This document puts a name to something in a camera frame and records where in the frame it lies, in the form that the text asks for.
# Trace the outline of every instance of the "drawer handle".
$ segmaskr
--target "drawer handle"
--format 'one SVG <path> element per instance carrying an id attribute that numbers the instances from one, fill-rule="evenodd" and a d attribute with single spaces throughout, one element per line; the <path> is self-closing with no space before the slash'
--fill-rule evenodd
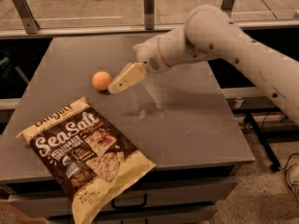
<path id="1" fill-rule="evenodd" d="M 115 204 L 115 199 L 111 201 L 111 206 L 114 209 L 136 209 L 136 208 L 143 208 L 148 202 L 148 195 L 144 194 L 143 195 L 143 203 L 137 204 L 137 205 L 116 205 Z"/>
<path id="2" fill-rule="evenodd" d="M 148 220 L 146 218 L 144 219 L 144 224 L 148 224 Z"/>

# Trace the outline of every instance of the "floor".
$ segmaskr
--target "floor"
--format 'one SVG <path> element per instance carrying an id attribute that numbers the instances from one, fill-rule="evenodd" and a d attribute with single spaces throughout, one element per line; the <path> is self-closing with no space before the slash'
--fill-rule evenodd
<path id="1" fill-rule="evenodd" d="M 182 23 L 192 8 L 201 4 L 220 7 L 222 0 L 155 0 L 157 24 Z M 88 27 L 99 25 L 142 24 L 142 0 L 27 0 L 42 28 Z M 21 21 L 10 0 L 0 0 L 0 29 L 21 29 Z M 236 21 L 298 19 L 299 0 L 235 0 L 232 17 Z M 288 188 L 285 172 L 272 173 L 270 161 L 256 134 L 237 119 L 256 162 L 244 165 L 237 172 L 239 185 L 224 200 L 217 202 L 218 213 L 211 224 L 295 224 L 299 223 L 299 204 Z M 278 122 L 277 116 L 267 117 L 264 127 Z M 271 140 L 271 146 L 284 165 L 297 140 Z M 294 157 L 290 164 L 299 164 Z M 0 224 L 24 222 L 0 205 Z"/>

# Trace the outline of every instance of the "gray table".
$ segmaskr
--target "gray table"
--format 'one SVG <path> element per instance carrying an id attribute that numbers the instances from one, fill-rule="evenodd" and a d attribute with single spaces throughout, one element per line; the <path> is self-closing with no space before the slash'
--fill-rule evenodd
<path id="1" fill-rule="evenodd" d="M 135 60 L 132 46 L 153 35 L 54 38 L 1 137 L 0 183 L 52 180 L 31 148 L 15 136 L 83 96 L 157 163 L 156 172 L 254 161 L 206 62 L 149 75 L 117 95 L 93 88 L 95 72 L 116 76 Z"/>

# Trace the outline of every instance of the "orange ball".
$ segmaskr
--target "orange ball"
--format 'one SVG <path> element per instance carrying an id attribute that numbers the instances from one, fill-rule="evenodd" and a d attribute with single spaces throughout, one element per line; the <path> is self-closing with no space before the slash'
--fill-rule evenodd
<path id="1" fill-rule="evenodd" d="M 105 91 L 112 82 L 112 77 L 105 71 L 99 71 L 93 75 L 93 86 L 98 91 Z"/>

